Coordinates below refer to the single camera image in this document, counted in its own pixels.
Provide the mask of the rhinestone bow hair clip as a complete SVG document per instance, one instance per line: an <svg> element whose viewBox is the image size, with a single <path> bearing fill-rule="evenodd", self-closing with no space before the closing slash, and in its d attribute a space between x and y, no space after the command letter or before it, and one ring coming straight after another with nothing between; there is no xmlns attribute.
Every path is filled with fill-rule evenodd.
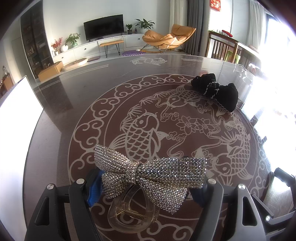
<svg viewBox="0 0 296 241"><path fill-rule="evenodd" d="M155 158L145 163L131 161L111 148L96 145L95 165L103 171L102 187L108 199L121 195L129 185L139 186L160 209L176 213L190 188L204 185L207 159Z"/></svg>

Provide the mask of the clear plastic claw clip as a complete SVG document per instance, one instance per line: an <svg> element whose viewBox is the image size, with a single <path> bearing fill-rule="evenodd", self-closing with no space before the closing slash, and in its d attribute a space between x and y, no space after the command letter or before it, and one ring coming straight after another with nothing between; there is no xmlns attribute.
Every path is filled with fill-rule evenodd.
<svg viewBox="0 0 296 241"><path fill-rule="evenodd" d="M130 204L137 192L143 190L137 185L129 185L124 192L115 197L109 208L107 219L112 228L121 233L137 233L147 229L153 222L158 219L159 208L153 204L144 193L145 213L141 214L131 209ZM126 215L138 223L124 223L119 219L120 215Z"/></svg>

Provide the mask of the black velvet scrunchie far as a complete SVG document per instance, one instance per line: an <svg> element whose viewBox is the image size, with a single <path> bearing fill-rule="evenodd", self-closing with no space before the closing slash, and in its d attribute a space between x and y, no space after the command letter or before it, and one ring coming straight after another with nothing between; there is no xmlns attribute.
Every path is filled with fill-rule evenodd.
<svg viewBox="0 0 296 241"><path fill-rule="evenodd" d="M238 90L234 83L220 85L216 81L215 74L208 73L196 76L192 79L191 85L204 97L217 101L229 113L235 110L238 102Z"/></svg>

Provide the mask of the white storage box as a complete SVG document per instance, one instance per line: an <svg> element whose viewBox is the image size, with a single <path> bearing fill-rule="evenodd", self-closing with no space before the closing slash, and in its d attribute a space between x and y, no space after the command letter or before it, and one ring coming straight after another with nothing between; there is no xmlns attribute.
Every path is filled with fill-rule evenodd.
<svg viewBox="0 0 296 241"><path fill-rule="evenodd" d="M43 107L27 77L1 101L1 222L14 240L27 231L23 176L30 142Z"/></svg>

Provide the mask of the wooden dining chair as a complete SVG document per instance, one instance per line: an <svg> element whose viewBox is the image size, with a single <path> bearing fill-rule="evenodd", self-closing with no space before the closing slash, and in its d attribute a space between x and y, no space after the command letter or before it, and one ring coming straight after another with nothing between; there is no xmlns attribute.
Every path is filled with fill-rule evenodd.
<svg viewBox="0 0 296 241"><path fill-rule="evenodd" d="M206 57L238 64L243 55L243 46L231 37L209 31Z"/></svg>

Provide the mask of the cardboard box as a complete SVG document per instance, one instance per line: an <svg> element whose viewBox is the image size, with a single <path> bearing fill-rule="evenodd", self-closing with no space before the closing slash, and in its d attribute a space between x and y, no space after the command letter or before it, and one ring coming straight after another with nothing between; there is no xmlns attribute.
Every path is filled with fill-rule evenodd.
<svg viewBox="0 0 296 241"><path fill-rule="evenodd" d="M50 79L51 77L59 74L62 71L63 67L64 67L64 64L62 61L58 61L53 65L47 67L46 69L42 70L39 73L38 75L39 81L44 82L47 79Z"/></svg>

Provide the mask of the red flower vase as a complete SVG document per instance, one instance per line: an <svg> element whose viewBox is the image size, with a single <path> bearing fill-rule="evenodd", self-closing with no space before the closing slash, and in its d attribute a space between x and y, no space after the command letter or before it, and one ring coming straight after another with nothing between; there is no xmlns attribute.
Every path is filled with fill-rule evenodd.
<svg viewBox="0 0 296 241"><path fill-rule="evenodd" d="M58 40L55 40L52 44L51 47L54 50L54 55L57 56L60 53L60 47L62 45L62 38L59 38Z"/></svg>

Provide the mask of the green potted plant left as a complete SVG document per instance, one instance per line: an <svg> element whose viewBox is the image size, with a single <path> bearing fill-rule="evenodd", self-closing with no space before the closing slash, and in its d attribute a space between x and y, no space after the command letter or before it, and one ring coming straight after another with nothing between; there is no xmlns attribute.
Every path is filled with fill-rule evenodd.
<svg viewBox="0 0 296 241"><path fill-rule="evenodd" d="M78 45L78 40L80 39L79 33L73 33L68 36L68 38L65 40L65 43L71 47L75 47Z"/></svg>

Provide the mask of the green potted plant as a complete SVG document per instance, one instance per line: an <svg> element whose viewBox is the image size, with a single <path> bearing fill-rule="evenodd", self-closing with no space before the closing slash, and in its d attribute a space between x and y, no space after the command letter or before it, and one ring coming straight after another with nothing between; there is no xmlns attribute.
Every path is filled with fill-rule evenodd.
<svg viewBox="0 0 296 241"><path fill-rule="evenodd" d="M71 47L75 47L78 45L78 40L80 39L79 33L73 33L68 36L68 38L65 40L65 43Z"/></svg>
<svg viewBox="0 0 296 241"><path fill-rule="evenodd" d="M145 33L148 30L152 30L154 28L155 22L148 21L146 19L135 19L136 20L136 27L139 27L141 33Z"/></svg>

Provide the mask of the small wooden bench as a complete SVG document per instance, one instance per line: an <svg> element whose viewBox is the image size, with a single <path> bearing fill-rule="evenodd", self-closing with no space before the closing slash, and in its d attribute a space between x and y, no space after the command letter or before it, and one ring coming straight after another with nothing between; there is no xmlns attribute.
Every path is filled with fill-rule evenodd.
<svg viewBox="0 0 296 241"><path fill-rule="evenodd" d="M99 44L99 47L103 47L104 48L104 52L105 52L105 56L108 57L108 47L111 45L115 45L118 54L120 55L120 47L119 44L123 44L124 40L115 40L115 41L109 41L109 42L105 42L105 43L101 43Z"/></svg>

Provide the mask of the orange lounge chair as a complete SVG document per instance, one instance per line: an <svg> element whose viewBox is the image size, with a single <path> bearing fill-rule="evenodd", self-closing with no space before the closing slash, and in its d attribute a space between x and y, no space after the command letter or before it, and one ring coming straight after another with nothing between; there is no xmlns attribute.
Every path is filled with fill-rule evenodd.
<svg viewBox="0 0 296 241"><path fill-rule="evenodd" d="M147 46L152 46L160 53L165 53L167 50L182 46L195 32L196 28L177 24L173 24L171 33L167 35L161 35L155 31L148 30L142 36L142 40L145 42L142 50Z"/></svg>

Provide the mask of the white tv cabinet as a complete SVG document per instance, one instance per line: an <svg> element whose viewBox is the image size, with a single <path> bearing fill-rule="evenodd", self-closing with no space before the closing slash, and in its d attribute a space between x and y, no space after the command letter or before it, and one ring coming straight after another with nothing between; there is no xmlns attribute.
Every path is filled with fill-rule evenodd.
<svg viewBox="0 0 296 241"><path fill-rule="evenodd" d="M73 47L53 56L52 59L54 63L62 61L64 64L67 64L81 58L92 58L96 56L108 58L113 53L121 56L124 51L138 50L144 47L145 42L142 37L143 34L131 34L103 38Z"/></svg>

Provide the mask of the black flat television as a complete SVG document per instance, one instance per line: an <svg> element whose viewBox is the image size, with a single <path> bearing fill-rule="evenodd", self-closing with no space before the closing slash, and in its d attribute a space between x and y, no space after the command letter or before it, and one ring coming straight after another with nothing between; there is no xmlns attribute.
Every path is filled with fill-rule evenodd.
<svg viewBox="0 0 296 241"><path fill-rule="evenodd" d="M83 23L86 40L124 32L123 15L106 16Z"/></svg>

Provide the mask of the green potted plant right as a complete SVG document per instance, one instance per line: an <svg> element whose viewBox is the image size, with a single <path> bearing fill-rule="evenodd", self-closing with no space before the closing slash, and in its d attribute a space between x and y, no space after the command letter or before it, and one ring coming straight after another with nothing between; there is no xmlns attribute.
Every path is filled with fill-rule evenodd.
<svg viewBox="0 0 296 241"><path fill-rule="evenodd" d="M146 19L135 19L136 20L136 27L139 27L141 33L145 33L148 30L152 30L154 28L155 22L148 21Z"/></svg>

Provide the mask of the small potted plant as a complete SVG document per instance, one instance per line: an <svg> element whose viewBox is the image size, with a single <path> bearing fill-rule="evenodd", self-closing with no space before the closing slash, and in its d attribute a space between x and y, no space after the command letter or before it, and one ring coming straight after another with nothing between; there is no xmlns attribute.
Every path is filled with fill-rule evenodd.
<svg viewBox="0 0 296 241"><path fill-rule="evenodd" d="M133 24L126 24L125 26L126 26L126 28L127 28L127 34L128 34L128 35L131 35L131 34L132 34L132 27L133 27Z"/></svg>

